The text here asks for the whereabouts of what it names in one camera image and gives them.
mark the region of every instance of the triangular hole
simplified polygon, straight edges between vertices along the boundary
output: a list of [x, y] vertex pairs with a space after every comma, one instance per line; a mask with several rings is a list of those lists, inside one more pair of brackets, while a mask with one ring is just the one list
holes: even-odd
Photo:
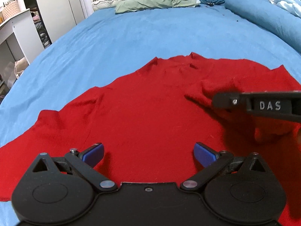
[[40, 159], [37, 163], [37, 165], [35, 166], [35, 168], [33, 169], [33, 172], [42, 172], [42, 171], [47, 171], [47, 166], [46, 166], [46, 161], [44, 161], [43, 159]]
[[262, 166], [261, 162], [258, 159], [256, 159], [254, 165], [251, 168], [251, 171], [265, 172], [265, 169]]

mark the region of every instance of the white wardrobe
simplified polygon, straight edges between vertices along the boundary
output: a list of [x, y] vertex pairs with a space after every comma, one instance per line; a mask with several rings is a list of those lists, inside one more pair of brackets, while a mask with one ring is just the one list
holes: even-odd
[[80, 0], [36, 0], [51, 42], [85, 19]]

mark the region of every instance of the green cloth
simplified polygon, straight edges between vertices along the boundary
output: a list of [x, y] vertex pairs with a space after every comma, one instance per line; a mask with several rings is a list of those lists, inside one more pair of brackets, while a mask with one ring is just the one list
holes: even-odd
[[198, 0], [121, 0], [115, 7], [115, 13], [136, 12], [144, 9], [195, 7]]

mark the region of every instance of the blue bedsheet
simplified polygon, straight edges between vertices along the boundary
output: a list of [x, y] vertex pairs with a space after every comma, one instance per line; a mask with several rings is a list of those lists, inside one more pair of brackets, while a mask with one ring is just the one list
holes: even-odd
[[[301, 82], [299, 53], [224, 6], [120, 15], [99, 10], [41, 53], [17, 80], [0, 105], [0, 146], [31, 127], [43, 109], [60, 110], [89, 88], [107, 85], [155, 56], [192, 51], [208, 58], [246, 58], [271, 69], [284, 64]], [[16, 223], [10, 202], [1, 202], [0, 226]]]

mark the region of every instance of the black plastic mount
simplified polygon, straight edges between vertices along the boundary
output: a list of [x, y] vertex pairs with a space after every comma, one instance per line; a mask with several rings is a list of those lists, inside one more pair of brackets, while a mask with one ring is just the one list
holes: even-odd
[[118, 188], [82, 161], [91, 150], [37, 156], [11, 198], [19, 226], [280, 226], [285, 192], [257, 153], [245, 158], [215, 152], [217, 159], [180, 187], [168, 182]]
[[241, 108], [251, 115], [301, 123], [301, 92], [218, 93], [216, 108]]

